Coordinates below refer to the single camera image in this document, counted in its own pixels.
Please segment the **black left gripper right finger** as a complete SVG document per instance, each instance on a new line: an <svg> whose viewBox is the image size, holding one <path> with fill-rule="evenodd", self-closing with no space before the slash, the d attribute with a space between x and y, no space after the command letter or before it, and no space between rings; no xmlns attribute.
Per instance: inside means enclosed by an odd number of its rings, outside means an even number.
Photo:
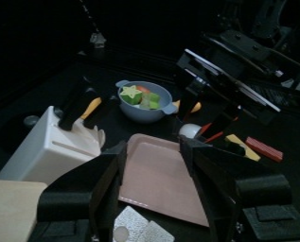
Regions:
<svg viewBox="0 0 300 242"><path fill-rule="evenodd" d="M182 136L178 144L211 242L300 242L300 213L285 176L195 139Z"/></svg>

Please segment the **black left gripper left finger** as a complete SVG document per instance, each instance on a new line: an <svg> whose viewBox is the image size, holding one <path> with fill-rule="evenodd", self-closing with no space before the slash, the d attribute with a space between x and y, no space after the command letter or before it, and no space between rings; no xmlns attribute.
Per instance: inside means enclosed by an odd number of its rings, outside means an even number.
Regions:
<svg viewBox="0 0 300 242"><path fill-rule="evenodd" d="M120 141L47 186L28 242L111 242L126 159Z"/></svg>

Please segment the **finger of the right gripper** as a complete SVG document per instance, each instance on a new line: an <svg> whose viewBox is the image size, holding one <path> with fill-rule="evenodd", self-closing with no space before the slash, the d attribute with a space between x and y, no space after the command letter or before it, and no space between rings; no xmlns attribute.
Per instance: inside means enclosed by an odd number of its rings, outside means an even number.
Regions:
<svg viewBox="0 0 300 242"><path fill-rule="evenodd" d="M198 98L202 95L204 87L206 84L200 78L194 78L194 80L187 85L179 99L178 113L175 115L176 126L180 126L187 121L190 112L198 102Z"/></svg>
<svg viewBox="0 0 300 242"><path fill-rule="evenodd" d="M216 118L200 127L196 132L196 139L203 142L210 142L216 139L230 123L238 119L241 110L242 108L239 105L229 104Z"/></svg>

